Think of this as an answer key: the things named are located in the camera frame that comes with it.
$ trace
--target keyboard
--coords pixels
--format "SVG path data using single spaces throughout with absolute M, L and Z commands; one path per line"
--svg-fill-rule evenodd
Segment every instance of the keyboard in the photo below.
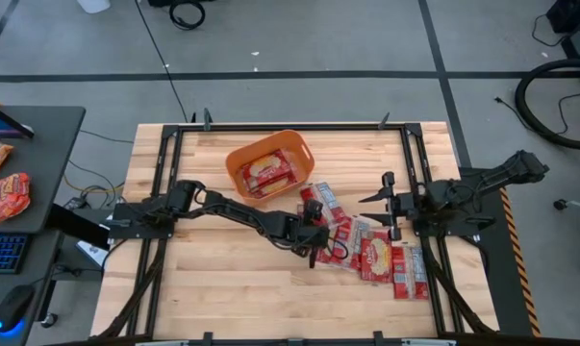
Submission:
M 0 234 L 0 274 L 18 274 L 29 243 L 29 235 Z

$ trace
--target orange plastic bin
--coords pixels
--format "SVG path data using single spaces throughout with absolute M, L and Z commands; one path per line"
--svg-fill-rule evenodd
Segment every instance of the orange plastic bin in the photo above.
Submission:
M 287 154 L 288 161 L 295 167 L 293 173 L 296 183 L 288 185 L 263 198 L 256 198 L 244 186 L 240 168 L 277 149 L 283 149 L 284 153 Z M 244 202 L 248 205 L 255 206 L 304 184 L 311 175 L 311 172 L 313 172 L 315 160 L 307 143 L 305 143 L 305 140 L 298 132 L 284 130 L 233 151 L 225 159 L 225 167 L 228 170 L 234 187 Z

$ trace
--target caution tape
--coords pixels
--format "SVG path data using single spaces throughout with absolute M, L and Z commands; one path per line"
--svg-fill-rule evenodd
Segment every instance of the caution tape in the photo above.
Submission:
M 536 307 L 533 304 L 531 297 L 531 289 L 529 288 L 529 281 L 527 279 L 527 271 L 525 270 L 524 260 L 522 259 L 522 252 L 520 251 L 520 243 L 518 242 L 517 227 L 512 216 L 512 204 L 508 197 L 508 191 L 503 187 L 500 188 L 501 201 L 503 202 L 503 210 L 505 211 L 505 218 L 508 222 L 508 230 L 510 231 L 510 240 L 512 240 L 512 250 L 517 261 L 518 276 L 520 277 L 520 284 L 522 285 L 522 295 L 524 296 L 524 303 L 527 307 L 529 315 L 529 323 L 531 324 L 531 332 L 533 336 L 542 336 L 540 333 L 540 325 L 538 324 L 538 316 L 536 314 Z

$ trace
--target gray floor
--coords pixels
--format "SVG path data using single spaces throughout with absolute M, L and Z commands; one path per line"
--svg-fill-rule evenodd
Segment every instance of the gray floor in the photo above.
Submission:
M 561 48 L 530 37 L 533 19 L 553 2 L 429 0 L 446 69 L 521 71 L 564 58 Z M 0 17 L 8 3 L 0 0 Z M 217 0 L 205 3 L 207 21 L 194 32 L 178 31 L 164 11 L 142 7 L 172 72 L 435 70 L 417 0 Z M 557 38 L 545 21 L 538 35 Z M 113 0 L 96 15 L 83 13 L 76 1 L 20 0 L 0 37 L 0 75 L 163 72 L 128 0 Z M 474 166 L 498 164 L 520 148 L 550 166 L 542 183 L 509 190 L 542 333 L 580 338 L 580 210 L 560 213 L 551 206 L 558 198 L 580 200 L 580 152 L 549 145 L 492 100 L 512 101 L 516 80 L 450 84 Z M 398 121 L 448 116 L 436 79 L 179 81 L 176 88 L 187 113 L 207 107 L 217 122 L 378 120 L 387 111 Z M 539 81 L 528 100 L 557 128 L 557 100 L 578 91 L 577 81 Z M 84 106 L 84 129 L 124 139 L 138 123 L 182 120 L 165 81 L 0 83 L 0 100 Z M 580 99 L 565 107 L 570 135 L 580 137 Z M 119 184 L 130 153 L 130 145 L 82 134 L 72 159 Z M 73 167 L 66 174 L 76 185 L 104 184 Z M 62 185 L 57 202 L 73 195 Z M 60 284 L 51 309 L 61 321 L 35 329 L 29 344 L 85 338 L 98 289 Z

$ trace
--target wooden tabletop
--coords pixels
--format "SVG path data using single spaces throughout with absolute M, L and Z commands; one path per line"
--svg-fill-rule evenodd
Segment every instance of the wooden tabletop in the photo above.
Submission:
M 421 125 L 433 179 L 458 179 L 446 123 Z M 139 125 L 123 192 L 130 202 L 150 194 L 162 126 Z M 188 133 L 178 180 L 202 181 L 239 201 L 225 171 L 225 157 L 270 134 Z M 301 135 L 315 158 L 309 182 L 327 182 L 348 214 L 384 210 L 384 202 L 358 201 L 381 187 L 381 175 L 387 170 L 395 173 L 395 191 L 409 190 L 399 134 L 309 131 Z M 299 201 L 295 191 L 260 208 L 295 212 Z M 410 226 L 401 222 L 403 241 L 418 244 Z M 480 253 L 458 238 L 446 241 L 456 286 L 482 320 L 497 329 Z M 140 245 L 141 240 L 127 241 L 109 258 L 91 334 L 107 328 L 132 294 Z M 440 292 L 451 331 L 449 305 L 442 288 Z M 139 331 L 143 331 L 148 297 L 143 302 Z M 159 340 L 201 339 L 204 332 L 213 332 L 216 339 L 368 338 L 373 331 L 383 331 L 384 337 L 436 336 L 429 301 L 394 300 L 390 284 L 364 282 L 343 269 L 321 265 L 309 269 L 307 259 L 279 251 L 254 230 L 215 216 L 178 222 L 167 246 L 157 316 Z

